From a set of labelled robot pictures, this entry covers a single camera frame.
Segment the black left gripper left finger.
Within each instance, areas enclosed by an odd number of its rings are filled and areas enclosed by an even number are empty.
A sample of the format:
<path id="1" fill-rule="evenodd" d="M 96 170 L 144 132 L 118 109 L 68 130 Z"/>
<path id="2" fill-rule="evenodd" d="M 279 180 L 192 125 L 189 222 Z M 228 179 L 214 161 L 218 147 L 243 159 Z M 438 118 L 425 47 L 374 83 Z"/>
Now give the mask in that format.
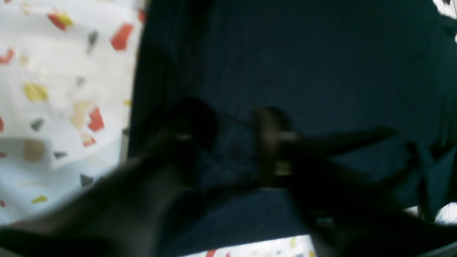
<path id="1" fill-rule="evenodd" d="M 68 203 L 1 228 L 2 257 L 150 257 L 181 190 L 196 186 L 199 150 L 217 135 L 213 109 L 185 98 L 158 113 L 143 149 Z"/>

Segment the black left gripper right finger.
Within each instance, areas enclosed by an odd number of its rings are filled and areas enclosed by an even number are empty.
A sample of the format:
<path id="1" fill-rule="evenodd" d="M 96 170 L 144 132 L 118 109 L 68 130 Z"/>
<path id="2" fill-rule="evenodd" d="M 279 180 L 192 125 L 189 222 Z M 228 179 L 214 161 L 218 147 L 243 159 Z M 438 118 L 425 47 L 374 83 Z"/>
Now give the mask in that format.
<path id="1" fill-rule="evenodd" d="M 259 185 L 286 189 L 320 257 L 455 257 L 456 225 L 434 222 L 448 202 L 456 148 L 439 156 L 416 143 L 390 167 L 356 169 L 335 157 L 394 142 L 376 127 L 326 138 L 300 135 L 273 107 L 253 111 Z"/>

